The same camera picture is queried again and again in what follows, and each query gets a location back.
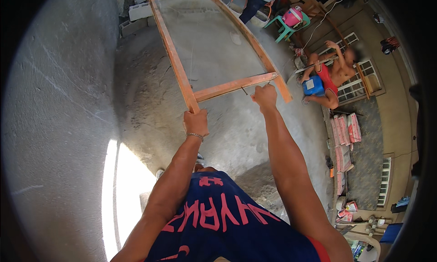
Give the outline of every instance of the white bucket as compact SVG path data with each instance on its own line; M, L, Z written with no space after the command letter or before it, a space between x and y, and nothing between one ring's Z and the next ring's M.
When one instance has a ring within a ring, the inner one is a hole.
M228 7L231 9L231 12L235 15L235 17L240 17L240 15L243 13L243 8L232 3L233 0L231 0L231 2L228 4ZM270 8L270 12L269 15L265 15L264 13L262 13L261 11L257 11L257 13L255 14L255 16L253 16L250 19L250 22L254 25L256 25L257 27L263 28L267 25L267 23L270 21L270 13L271 13L272 9Z

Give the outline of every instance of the hand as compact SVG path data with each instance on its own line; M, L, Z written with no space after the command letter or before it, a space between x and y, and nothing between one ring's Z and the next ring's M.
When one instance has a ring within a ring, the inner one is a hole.
M325 41L325 45L328 48L340 49L340 46L334 43L333 41Z
M183 114L183 128L185 129L185 133L194 133L204 137L209 135L208 121L206 119L207 114L206 109L200 110L197 114L185 111Z
M273 0L273 1L270 1L270 2L268 2L268 3L266 4L266 6L267 6L267 7L269 7L269 8L271 8L271 7L272 7L272 5L273 5L273 3L274 3L274 0Z
M265 114L267 111L276 109L276 88L271 84L266 84L264 87L257 85L255 93L251 95L252 101L259 105L259 111Z

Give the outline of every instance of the red shorts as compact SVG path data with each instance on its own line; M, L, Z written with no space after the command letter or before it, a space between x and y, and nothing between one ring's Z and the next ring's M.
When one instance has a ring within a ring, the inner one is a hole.
M321 64L322 69L319 71L316 71L317 75L319 75L320 79L322 79L323 82L323 88L326 90L331 90L334 92L334 94L338 98L338 88L335 86L335 84L331 80L331 76L329 75L328 67L323 63Z

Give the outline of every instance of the silver bracelet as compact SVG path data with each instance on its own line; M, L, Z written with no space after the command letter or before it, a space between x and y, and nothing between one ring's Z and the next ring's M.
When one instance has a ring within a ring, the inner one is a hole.
M199 135L199 134L196 134L196 133L187 133L187 134L185 134L185 138L188 137L188 136L196 136L196 137L199 137L199 138L202 139L202 143L203 143L203 136L201 136L201 135Z

